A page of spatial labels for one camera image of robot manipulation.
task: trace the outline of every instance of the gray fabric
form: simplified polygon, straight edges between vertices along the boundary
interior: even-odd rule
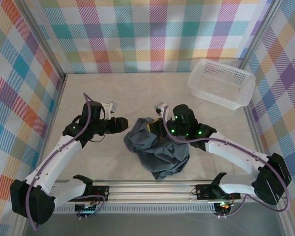
[[[139,118],[133,129],[126,134],[124,142],[135,152],[142,165],[150,170],[156,180],[179,173],[189,160],[188,144],[176,144],[168,137],[159,141],[146,126],[152,118]]]

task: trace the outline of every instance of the mesh basket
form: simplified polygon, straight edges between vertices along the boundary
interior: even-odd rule
[[[193,95],[236,110],[248,105],[255,80],[247,71],[201,59],[192,70],[188,86]]]

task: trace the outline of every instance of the plaid wall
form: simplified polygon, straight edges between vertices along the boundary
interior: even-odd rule
[[[285,0],[250,62],[256,87],[250,107],[267,153],[285,157],[295,217],[295,0]]]
[[[35,167],[60,79],[12,0],[0,0],[0,236],[16,214],[9,188]]]
[[[47,22],[27,3],[65,71],[111,73],[190,71],[199,58],[236,64],[271,1],[40,0]]]

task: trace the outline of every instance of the purple cable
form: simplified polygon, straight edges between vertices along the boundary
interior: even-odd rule
[[[95,211],[95,212],[93,212],[92,214],[90,214],[89,216],[85,216],[84,218],[87,220],[88,218],[90,218],[90,217],[92,217],[92,216],[94,216],[96,213],[98,213],[101,209],[102,209],[102,207],[104,206],[104,204],[105,204],[105,197],[104,196],[102,196],[102,195],[88,195],[88,196],[80,196],[80,197],[76,197],[76,198],[74,198],[74,200],[77,200],[77,199],[84,199],[84,198],[101,198],[101,199],[103,199],[103,203],[102,203],[102,205]]]
[[[223,144],[230,145],[230,146],[232,146],[234,148],[237,148],[238,150],[241,150],[242,152],[244,152],[244,153],[252,156],[253,158],[256,159],[256,161],[260,161],[261,163],[263,163],[264,165],[266,165],[267,167],[269,167],[269,169],[276,175],[276,177],[279,179],[280,183],[282,184],[282,186],[284,188],[284,191],[286,193],[286,206],[283,209],[281,209],[281,210],[274,209],[274,208],[268,206],[267,204],[259,201],[258,199],[250,196],[249,194],[246,194],[246,196],[244,197],[244,200],[242,201],[242,203],[239,206],[239,208],[236,211],[234,211],[233,213],[229,214],[228,216],[233,215],[234,213],[238,212],[238,210],[242,207],[242,205],[245,202],[245,200],[246,200],[247,197],[251,198],[252,200],[260,203],[264,207],[266,207],[266,208],[268,208],[268,209],[270,209],[272,211],[275,211],[275,212],[285,212],[285,211],[287,211],[290,208],[290,205],[291,205],[291,197],[290,197],[290,193],[289,193],[289,191],[287,189],[287,186],[286,186],[284,180],[282,179],[282,177],[279,175],[279,173],[270,164],[268,164],[263,159],[259,158],[256,154],[254,154],[254,153],[252,153],[252,152],[250,152],[248,150],[245,150],[244,148],[239,147],[236,144],[229,143],[228,141],[225,141],[225,140],[222,140],[222,139],[216,139],[216,138],[198,138],[198,139],[193,139],[193,140],[181,140],[181,139],[176,138],[175,136],[171,135],[171,133],[169,132],[168,127],[166,125],[166,111],[167,111],[167,109],[168,109],[168,106],[166,106],[164,108],[163,123],[164,123],[164,127],[165,127],[165,130],[166,130],[167,135],[172,140],[174,140],[175,142],[182,143],[182,144],[188,144],[188,143],[193,143],[193,142],[198,142],[198,141],[212,140],[212,141],[216,141],[216,142],[220,142],[220,143],[223,143]]]
[[[83,129],[76,135],[74,136],[70,141],[68,141],[67,143],[65,143],[64,145],[62,145],[59,150],[62,151],[62,149],[64,149],[66,146],[68,146],[70,143],[72,143],[74,140],[76,140],[87,128],[87,126],[89,125],[89,121],[90,121],[90,104],[89,104],[89,100],[92,101],[92,99],[90,99],[89,96],[87,96],[86,93],[83,93],[83,96],[87,102],[87,106],[88,106],[88,120],[85,124],[85,126],[83,127]],[[37,172],[37,177],[39,177],[42,173],[42,171],[44,170],[44,168],[48,165],[48,163],[54,158],[54,156],[59,152],[59,150],[56,150],[53,152],[53,154],[50,155],[50,157],[45,161],[45,163],[42,165],[42,167],[39,169],[39,171]],[[28,216],[29,222],[33,228],[34,231],[37,231],[37,226],[35,225],[33,218],[30,214],[30,191],[33,188],[34,184],[36,182],[36,178],[34,178],[32,180],[32,182],[29,185],[29,189],[26,193],[26,197],[25,197],[25,210],[26,210],[26,214]]]

